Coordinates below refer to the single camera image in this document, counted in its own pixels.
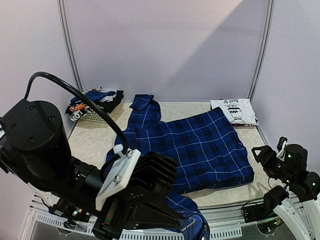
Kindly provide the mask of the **blue plaid flannel shirt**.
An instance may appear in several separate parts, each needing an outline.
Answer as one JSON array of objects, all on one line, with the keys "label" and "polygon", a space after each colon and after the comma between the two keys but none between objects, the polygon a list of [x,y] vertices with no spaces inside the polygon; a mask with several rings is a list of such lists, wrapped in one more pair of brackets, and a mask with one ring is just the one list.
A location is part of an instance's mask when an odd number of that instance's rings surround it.
[{"label": "blue plaid flannel shirt", "polygon": [[175,160],[176,180],[164,202],[182,215],[179,232],[186,240],[207,240],[210,227],[187,193],[253,181],[248,152],[220,108],[164,122],[152,95],[137,94],[124,136],[142,155],[156,152]]}]

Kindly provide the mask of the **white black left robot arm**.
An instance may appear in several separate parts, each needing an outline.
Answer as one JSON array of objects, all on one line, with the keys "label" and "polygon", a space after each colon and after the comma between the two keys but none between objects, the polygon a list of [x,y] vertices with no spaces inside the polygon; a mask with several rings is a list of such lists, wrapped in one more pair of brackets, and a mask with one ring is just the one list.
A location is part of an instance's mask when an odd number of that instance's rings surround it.
[{"label": "white black left robot arm", "polygon": [[55,209],[96,216],[93,234],[119,239],[123,230],[179,230],[183,216],[165,202],[177,163],[156,152],[118,153],[108,173],[71,154],[61,114],[47,101],[21,99],[1,119],[0,166],[37,190],[59,197]]}]

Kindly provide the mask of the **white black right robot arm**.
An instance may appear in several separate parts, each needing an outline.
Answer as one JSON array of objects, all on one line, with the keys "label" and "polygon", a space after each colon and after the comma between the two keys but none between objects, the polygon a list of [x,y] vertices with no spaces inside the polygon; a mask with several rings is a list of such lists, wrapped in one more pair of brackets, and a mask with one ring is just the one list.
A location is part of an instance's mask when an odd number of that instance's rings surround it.
[{"label": "white black right robot arm", "polygon": [[307,170],[308,151],[298,144],[284,143],[275,152],[270,146],[252,148],[266,175],[279,180],[263,197],[258,213],[276,214],[297,240],[320,238],[320,175]]}]

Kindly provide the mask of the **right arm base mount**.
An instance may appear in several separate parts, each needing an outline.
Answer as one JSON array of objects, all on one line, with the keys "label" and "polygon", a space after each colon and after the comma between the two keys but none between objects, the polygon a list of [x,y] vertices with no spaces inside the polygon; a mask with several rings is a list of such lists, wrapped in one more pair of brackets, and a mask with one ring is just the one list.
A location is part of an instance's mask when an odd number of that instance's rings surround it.
[{"label": "right arm base mount", "polygon": [[253,201],[247,201],[240,209],[245,223],[258,222],[267,219],[276,219],[279,217],[272,210],[265,209],[264,204],[257,204]]}]

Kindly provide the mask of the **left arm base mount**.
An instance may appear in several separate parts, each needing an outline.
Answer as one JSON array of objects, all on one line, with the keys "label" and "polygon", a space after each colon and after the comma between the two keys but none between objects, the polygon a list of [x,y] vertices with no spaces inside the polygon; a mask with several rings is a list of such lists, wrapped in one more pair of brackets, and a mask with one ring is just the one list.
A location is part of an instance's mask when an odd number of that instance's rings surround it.
[{"label": "left arm base mount", "polygon": [[48,212],[58,217],[66,218],[72,221],[88,223],[92,214],[81,208],[74,207],[66,200],[60,198],[53,206],[48,207]]}]

